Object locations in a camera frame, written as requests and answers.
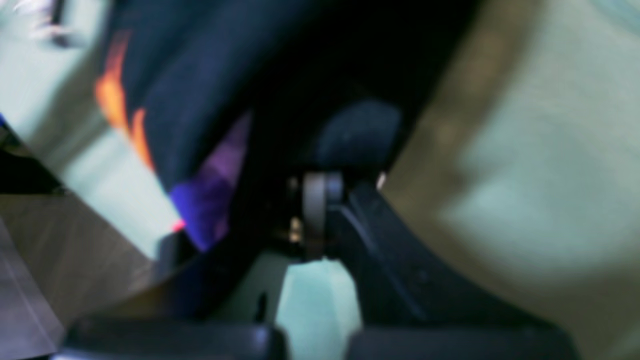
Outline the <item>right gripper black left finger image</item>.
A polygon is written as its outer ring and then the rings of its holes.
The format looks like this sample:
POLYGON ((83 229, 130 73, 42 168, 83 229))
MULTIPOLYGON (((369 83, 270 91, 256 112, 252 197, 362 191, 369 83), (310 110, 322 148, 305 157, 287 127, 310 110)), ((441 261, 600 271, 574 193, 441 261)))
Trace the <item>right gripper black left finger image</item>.
POLYGON ((292 360, 277 323, 288 270, 320 259, 329 175, 286 178, 208 251, 162 242, 157 284, 78 319, 53 360, 292 360))

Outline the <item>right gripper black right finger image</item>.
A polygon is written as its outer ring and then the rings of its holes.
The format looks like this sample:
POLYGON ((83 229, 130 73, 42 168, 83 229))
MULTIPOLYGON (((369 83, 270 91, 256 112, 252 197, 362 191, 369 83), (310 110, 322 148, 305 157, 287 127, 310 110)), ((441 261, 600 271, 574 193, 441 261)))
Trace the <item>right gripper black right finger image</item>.
POLYGON ((348 360, 578 360, 558 326, 473 284, 425 247, 372 184, 327 180, 329 255, 352 278, 363 328, 348 360))

